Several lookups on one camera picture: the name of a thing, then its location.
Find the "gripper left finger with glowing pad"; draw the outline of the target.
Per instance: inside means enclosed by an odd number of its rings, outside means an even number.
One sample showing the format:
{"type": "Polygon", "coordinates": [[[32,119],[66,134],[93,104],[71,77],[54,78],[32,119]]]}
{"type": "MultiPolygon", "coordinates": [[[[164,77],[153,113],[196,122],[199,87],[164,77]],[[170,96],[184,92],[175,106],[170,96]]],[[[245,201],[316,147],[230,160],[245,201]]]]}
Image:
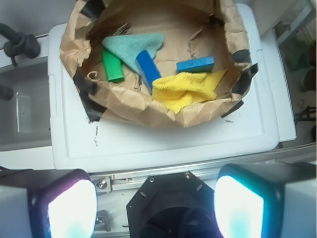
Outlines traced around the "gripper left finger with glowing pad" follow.
{"type": "Polygon", "coordinates": [[[90,238],[96,214],[96,189],[84,170],[0,173],[2,238],[90,238]]]}

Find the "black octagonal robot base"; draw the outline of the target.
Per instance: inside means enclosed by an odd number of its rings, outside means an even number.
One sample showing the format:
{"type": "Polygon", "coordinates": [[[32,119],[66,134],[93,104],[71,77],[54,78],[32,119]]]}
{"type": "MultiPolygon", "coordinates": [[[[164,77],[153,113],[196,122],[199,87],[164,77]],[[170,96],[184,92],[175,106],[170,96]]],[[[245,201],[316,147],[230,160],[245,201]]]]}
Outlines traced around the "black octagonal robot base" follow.
{"type": "Polygon", "coordinates": [[[132,238],[220,238],[214,190],[191,172],[149,176],[127,203],[132,238]]]}

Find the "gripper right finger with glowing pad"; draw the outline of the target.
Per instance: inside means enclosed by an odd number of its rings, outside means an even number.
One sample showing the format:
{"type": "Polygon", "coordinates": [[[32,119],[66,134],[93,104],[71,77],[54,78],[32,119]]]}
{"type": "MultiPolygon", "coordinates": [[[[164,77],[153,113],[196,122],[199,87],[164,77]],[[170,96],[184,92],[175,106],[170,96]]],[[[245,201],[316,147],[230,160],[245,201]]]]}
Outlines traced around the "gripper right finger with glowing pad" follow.
{"type": "Polygon", "coordinates": [[[226,164],[215,183],[214,212],[225,238],[315,238],[317,166],[226,164]]]}

